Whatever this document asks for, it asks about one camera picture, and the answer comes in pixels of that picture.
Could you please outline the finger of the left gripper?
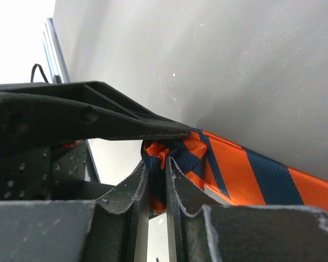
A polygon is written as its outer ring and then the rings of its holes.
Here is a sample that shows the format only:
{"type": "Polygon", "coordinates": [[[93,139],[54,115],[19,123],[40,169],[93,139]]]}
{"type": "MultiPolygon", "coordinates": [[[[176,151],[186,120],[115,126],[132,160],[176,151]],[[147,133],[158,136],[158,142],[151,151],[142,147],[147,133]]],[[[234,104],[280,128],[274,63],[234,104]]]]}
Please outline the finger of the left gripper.
{"type": "Polygon", "coordinates": [[[190,132],[104,82],[0,84],[0,160],[77,140],[177,139],[190,132]]]}

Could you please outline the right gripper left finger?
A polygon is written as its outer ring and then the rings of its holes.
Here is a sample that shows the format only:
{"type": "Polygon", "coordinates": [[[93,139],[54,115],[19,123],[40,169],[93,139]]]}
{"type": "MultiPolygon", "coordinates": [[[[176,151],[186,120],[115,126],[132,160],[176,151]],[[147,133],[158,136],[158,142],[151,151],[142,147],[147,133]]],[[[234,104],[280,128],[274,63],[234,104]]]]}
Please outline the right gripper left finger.
{"type": "Polygon", "coordinates": [[[0,261],[146,261],[149,169],[96,200],[0,201],[0,261]]]}

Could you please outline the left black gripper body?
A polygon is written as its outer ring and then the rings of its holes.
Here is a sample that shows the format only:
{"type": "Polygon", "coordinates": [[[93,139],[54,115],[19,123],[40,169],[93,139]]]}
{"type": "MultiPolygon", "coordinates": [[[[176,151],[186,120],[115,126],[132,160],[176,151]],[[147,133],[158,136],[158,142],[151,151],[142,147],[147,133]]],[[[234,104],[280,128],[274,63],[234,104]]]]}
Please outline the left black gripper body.
{"type": "Polygon", "coordinates": [[[92,200],[112,188],[100,183],[86,141],[0,161],[0,201],[92,200]]]}

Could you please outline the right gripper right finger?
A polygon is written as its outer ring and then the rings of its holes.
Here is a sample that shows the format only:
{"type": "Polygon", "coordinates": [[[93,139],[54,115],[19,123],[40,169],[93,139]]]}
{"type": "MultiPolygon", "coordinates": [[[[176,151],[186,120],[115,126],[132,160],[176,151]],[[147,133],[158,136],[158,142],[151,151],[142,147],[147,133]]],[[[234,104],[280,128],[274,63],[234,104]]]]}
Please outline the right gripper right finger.
{"type": "Polygon", "coordinates": [[[166,160],[170,261],[328,261],[328,214],[313,206],[222,205],[166,160]]]}

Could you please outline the orange navy striped tie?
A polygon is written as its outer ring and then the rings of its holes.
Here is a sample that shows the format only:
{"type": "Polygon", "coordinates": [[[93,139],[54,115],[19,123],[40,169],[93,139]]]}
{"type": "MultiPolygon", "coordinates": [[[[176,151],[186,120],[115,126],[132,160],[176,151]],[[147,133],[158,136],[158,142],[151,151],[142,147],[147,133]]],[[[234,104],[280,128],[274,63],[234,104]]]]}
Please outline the orange navy striped tie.
{"type": "Polygon", "coordinates": [[[328,213],[328,182],[200,129],[189,137],[143,141],[149,167],[150,204],[166,209],[166,160],[172,157],[199,189],[232,205],[308,205],[328,213]]]}

